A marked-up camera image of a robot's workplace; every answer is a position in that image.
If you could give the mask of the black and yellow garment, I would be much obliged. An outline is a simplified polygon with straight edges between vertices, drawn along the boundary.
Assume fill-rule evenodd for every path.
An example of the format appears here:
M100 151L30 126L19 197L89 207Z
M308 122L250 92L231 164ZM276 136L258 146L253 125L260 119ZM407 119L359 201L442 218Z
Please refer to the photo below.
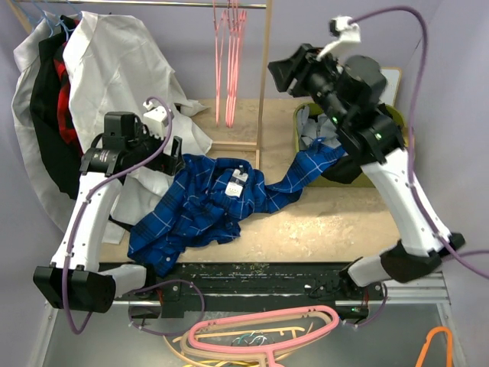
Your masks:
M386 104L381 105L381 110L388 114L397 124L398 129L402 133L404 143L407 146L409 144L408 128L402 113L393 106ZM352 185L362 174L361 168L351 158L344 156L336 161L334 165L323 171L322 177L337 184Z

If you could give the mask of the red plaid hanging shirt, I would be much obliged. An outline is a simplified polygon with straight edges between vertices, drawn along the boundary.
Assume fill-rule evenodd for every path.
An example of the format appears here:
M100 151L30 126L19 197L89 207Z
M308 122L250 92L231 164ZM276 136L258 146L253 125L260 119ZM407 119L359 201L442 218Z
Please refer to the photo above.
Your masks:
M70 99L70 79L66 69L66 64L63 59L63 52L66 48L70 35L74 28L78 25L78 21L74 21L73 26L62 27L62 41L61 45L56 50L53 56L53 65L60 81L60 91L57 100L57 123L60 133L60 137L63 141L78 154L79 157L83 155L83 150L79 143L78 135L73 124L73 118L69 108Z

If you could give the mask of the green laundry basket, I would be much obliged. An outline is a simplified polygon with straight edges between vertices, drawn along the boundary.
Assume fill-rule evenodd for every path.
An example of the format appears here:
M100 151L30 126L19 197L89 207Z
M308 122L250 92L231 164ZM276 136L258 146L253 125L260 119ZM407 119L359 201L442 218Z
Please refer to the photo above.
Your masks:
M316 138L324 138L322 143L327 148L341 146L337 134L334 133L334 124L329 121L321 107L313 102L302 103L296 108L293 113L293 124L296 152L307 150ZM374 187L361 168L347 154L344 154L309 185L317 187Z

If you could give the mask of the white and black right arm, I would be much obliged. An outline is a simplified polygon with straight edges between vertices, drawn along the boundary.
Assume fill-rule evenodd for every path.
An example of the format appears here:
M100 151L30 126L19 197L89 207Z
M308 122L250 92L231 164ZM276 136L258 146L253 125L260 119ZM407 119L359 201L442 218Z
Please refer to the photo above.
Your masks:
M373 283L407 283L434 272L444 257L465 245L462 234L444 224L432 229L425 215L435 216L414 174L402 132L380 107L387 80L377 61L354 55L344 64L331 54L321 60L319 48L301 44L284 60L268 64L277 90L309 96L335 126L342 147L375 186L400 233L392 248L359 258L341 273L340 291L359 298Z

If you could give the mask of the metal hanging rod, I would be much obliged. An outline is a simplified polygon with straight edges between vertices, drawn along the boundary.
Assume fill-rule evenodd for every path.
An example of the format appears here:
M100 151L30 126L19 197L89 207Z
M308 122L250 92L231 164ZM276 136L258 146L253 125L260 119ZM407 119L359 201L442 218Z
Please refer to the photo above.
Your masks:
M238 7L251 10L267 10L272 6L272 1L261 3L244 3L237 1L210 1L210 2L176 2L176 1L132 1L132 0L50 0L50 1L16 1L16 3L31 4L66 4L66 5L133 5L133 6L160 6L179 8L229 8Z

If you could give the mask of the black hanging garment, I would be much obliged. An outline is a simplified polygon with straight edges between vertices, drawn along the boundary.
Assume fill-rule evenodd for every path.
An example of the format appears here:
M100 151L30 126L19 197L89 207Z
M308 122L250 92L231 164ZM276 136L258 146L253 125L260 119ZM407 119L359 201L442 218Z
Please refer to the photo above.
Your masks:
M60 81L53 65L53 56L61 45L62 33L42 40L39 47L40 68L34 80L30 113L40 148L41 160L55 186L71 200L79 189L78 156L60 137L57 123L57 100Z

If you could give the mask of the white hanging shirt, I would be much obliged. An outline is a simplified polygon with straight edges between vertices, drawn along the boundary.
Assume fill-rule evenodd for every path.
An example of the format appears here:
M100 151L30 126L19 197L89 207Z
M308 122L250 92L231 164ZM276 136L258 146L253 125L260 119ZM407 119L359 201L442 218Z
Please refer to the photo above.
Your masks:
M39 43L49 38L43 20L14 51L20 71L11 103L15 132L24 166L42 207L56 226L65 230L75 200L62 194L50 178L40 155L29 103L40 68ZM173 130L182 138L182 150L205 154L212 139L192 117L203 107L188 99L173 68L144 23L128 15L84 12L63 52L70 79L69 108L82 148L102 131L107 112L142 114L148 97L161 98L173 110Z

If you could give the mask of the pink hangers on rack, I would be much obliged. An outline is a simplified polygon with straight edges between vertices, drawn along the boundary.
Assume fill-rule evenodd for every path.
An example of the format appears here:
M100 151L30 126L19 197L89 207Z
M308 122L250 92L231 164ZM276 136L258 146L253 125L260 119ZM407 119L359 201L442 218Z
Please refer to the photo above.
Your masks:
M213 1L212 12L215 32L215 122L217 125L220 122L224 51L227 45L225 125L232 128L238 100L238 84L248 12L239 9L238 1L227 1L220 16L217 14L217 2Z

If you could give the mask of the blue hanger hooks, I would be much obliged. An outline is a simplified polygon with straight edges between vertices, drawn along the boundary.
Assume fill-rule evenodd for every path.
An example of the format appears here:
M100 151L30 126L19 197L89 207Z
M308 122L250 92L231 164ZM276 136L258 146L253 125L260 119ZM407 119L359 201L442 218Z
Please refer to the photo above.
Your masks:
M58 15L56 12L53 13L53 18L47 15L47 12L38 4L39 1L30 1L30 3L40 12L41 19L47 22L48 29L50 30L49 37L53 37L56 34L64 34L65 40L70 39L71 34L74 32L76 26L67 25L66 22ZM45 4L48 8L50 3L48 1L40 1L40 3ZM72 10L75 11L73 15L73 21L81 21L83 18L83 13L78 9L71 1L65 1Z

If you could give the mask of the pink hanger in foreground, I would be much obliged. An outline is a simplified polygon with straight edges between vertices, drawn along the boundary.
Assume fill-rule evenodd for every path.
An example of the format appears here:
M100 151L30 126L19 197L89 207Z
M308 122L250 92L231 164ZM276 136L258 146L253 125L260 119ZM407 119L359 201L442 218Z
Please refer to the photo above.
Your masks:
M258 330L260 326L273 323L296 321L300 319L320 319L324 323L318 329L292 339L259 346L225 346L207 343L203 340L204 332L211 333L237 329L248 326ZM195 324L180 341L180 348L191 356L211 357L218 359L256 361L260 366L278 366L277 356L282 352L292 352L314 343L332 332L340 324L337 312L325 305L294 307L272 310L261 313L250 313L216 320L207 320Z

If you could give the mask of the small whiteboard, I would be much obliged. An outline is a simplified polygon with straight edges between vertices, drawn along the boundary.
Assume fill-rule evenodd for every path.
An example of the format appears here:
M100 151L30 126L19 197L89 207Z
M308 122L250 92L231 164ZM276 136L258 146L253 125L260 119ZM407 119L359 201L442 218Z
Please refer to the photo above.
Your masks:
M402 70L397 67L382 67L381 73L386 78L387 85L381 95L380 101L386 105L394 106L400 87Z

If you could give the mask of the yellow hanger in foreground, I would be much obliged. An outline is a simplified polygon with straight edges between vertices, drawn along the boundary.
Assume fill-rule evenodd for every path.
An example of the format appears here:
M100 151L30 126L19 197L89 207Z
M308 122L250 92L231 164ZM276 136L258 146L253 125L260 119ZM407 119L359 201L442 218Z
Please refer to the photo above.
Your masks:
M244 362L244 361L229 361L229 360L218 360L218 359L208 359L208 360L200 360L200 361L191 361L186 364L186 366L212 366L212 367L231 367L231 366L239 366L239 367L258 367L260 365L259 362Z

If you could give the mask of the blue plaid shirt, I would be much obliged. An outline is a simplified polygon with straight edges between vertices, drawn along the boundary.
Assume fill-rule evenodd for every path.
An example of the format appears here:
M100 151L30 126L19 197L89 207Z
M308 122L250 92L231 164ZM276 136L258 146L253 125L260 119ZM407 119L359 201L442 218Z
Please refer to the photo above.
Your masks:
M298 201L303 188L344 155L342 146L330 148L317 138L296 154L282 180L267 184L248 161L185 154L184 168L160 202L131 229L128 257L163 277L187 248L232 242L243 219Z

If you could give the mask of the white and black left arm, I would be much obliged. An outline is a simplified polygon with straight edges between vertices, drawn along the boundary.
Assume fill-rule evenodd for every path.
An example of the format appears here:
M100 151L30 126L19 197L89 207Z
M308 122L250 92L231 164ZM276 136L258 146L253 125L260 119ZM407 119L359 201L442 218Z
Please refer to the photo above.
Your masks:
M126 175L147 167L173 176L183 167L182 139L171 134L172 110L162 106L142 117L109 112L104 128L82 156L79 193L63 241L48 266L36 267L33 281L57 309L105 313L115 298L132 292L152 298L157 281L143 265L100 271L102 238Z

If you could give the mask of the aluminium frame rail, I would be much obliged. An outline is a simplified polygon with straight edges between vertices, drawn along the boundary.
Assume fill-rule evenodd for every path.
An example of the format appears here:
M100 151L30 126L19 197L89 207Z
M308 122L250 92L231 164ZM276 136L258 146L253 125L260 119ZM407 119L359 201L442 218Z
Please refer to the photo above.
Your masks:
M338 326L335 331L286 358L286 366L413 366L427 333L435 326L455 327L442 274L400 284L387 282L387 304L369 307L378 315L367 326ZM62 310L46 307L46 322L31 366L182 366L159 336L130 327L121 300L91 317L75 335Z

